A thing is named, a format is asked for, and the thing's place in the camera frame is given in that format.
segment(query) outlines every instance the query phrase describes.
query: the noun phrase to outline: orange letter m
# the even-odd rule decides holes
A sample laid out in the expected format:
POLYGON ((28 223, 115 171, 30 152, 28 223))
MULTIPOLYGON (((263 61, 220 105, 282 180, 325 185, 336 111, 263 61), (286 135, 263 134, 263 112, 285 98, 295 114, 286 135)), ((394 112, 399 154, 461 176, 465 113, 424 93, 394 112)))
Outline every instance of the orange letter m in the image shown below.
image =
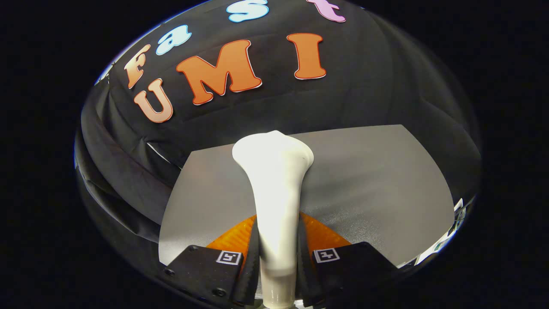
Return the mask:
POLYGON ((248 59, 251 42, 238 40, 225 44, 219 51, 217 66, 213 66, 198 56, 190 57, 177 65, 176 70, 187 77, 194 93, 193 104, 210 102, 214 95, 204 89, 208 85, 218 95, 225 94, 227 76, 231 76, 232 92, 241 92, 261 86, 261 79, 254 75, 248 59))

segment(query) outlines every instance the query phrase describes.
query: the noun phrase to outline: black background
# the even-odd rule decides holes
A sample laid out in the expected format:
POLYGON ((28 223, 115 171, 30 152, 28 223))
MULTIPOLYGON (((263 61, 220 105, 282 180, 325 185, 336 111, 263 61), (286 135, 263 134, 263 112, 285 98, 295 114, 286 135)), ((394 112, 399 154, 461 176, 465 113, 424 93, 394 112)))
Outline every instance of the black background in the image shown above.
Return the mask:
MULTIPOLYGON (((3 46, 6 203, 12 206, 2 294, 8 307, 191 307, 131 268, 101 237, 77 194, 72 149, 80 109, 106 64, 159 22, 198 3, 36 2, 4 11, 16 17, 6 23, 3 46)), ((473 215, 438 258, 379 307, 541 306, 547 257, 538 188, 547 181, 541 132, 548 5, 361 5, 450 67, 474 103, 484 141, 483 187, 473 215)))

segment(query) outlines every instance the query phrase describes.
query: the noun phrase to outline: black cloth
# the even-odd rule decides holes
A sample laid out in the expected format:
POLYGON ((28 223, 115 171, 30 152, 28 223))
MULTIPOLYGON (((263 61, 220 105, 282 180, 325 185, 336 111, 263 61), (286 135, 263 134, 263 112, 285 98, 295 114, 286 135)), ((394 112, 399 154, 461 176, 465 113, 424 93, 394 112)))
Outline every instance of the black cloth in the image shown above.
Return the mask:
MULTIPOLYGON (((82 111, 82 134, 102 177, 127 203, 109 206, 115 220, 139 226, 131 230, 158 241, 171 188, 192 151, 271 130, 297 134, 402 124, 436 161, 454 203, 476 194, 481 144, 470 102, 448 68, 424 46, 346 1, 333 2, 345 15, 344 23, 324 18, 306 1, 270 2, 262 18, 233 23, 225 11, 232 2, 210 1, 161 24, 134 44, 91 91, 82 111), (183 24, 192 33, 190 39, 156 55, 159 38, 183 24), (296 50, 286 36, 298 32, 323 37, 319 51, 325 77, 293 76, 296 50), (229 78, 224 96, 214 94, 212 101, 195 106, 176 65, 191 56, 215 65, 224 44, 242 39, 251 42, 250 63, 263 84, 234 93, 228 89, 229 78), (151 49, 141 67, 144 74, 128 89, 124 66, 146 44, 151 49), (162 78, 173 105, 173 115, 164 123, 151 122, 133 102, 157 78, 162 78)), ((161 109, 151 92, 147 99, 161 109)))

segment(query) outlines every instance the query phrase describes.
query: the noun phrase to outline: letter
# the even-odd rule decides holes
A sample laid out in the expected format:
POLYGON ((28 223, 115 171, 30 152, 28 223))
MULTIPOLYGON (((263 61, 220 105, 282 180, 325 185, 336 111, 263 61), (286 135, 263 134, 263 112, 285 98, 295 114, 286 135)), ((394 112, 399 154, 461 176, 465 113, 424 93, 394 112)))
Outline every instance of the letter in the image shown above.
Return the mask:
POLYGON ((149 118, 150 121, 156 122, 156 123, 162 123, 168 121, 172 114, 173 114, 173 107, 171 105, 170 100, 166 96, 166 93, 162 89, 162 79, 158 78, 153 80, 149 84, 149 91, 152 91, 154 95, 156 95, 156 98, 158 101, 160 101, 160 104, 162 104, 162 111, 159 113, 153 109, 153 107, 150 105, 149 101, 147 100, 147 92, 141 91, 138 93, 133 101, 141 107, 141 110, 149 118))
POLYGON ((267 0, 244 0, 235 2, 227 7, 227 13, 233 13, 229 20, 235 23, 261 18, 269 12, 267 0))
POLYGON ((337 21, 338 23, 343 23, 345 21, 345 17, 339 16, 334 12, 334 9, 339 10, 337 5, 328 3, 326 0, 307 0, 307 2, 314 3, 320 15, 324 16, 326 19, 337 21))
POLYGON ((126 63, 124 69, 128 73, 128 89, 131 89, 137 81, 143 76, 143 71, 139 70, 139 67, 145 65, 145 55, 144 53, 148 51, 150 44, 145 45, 133 58, 126 63))
POLYGON ((214 95, 204 89, 208 85, 218 95, 225 94, 227 76, 231 76, 232 92, 241 92, 261 86, 261 79, 254 75, 248 58, 248 47, 251 42, 238 40, 221 47, 217 66, 213 66, 198 56, 193 56, 177 65, 176 70, 185 74, 194 93, 193 104, 201 105, 210 102, 214 95))
POLYGON ((286 37, 295 44, 298 53, 298 70, 294 76, 297 79, 315 79, 326 76, 326 70, 320 66, 318 43, 322 37, 310 33, 290 34, 286 37))
POLYGON ((170 51, 174 46, 179 46, 191 37, 192 33, 188 32, 187 25, 182 25, 172 29, 158 40, 158 48, 156 54, 161 56, 170 51))

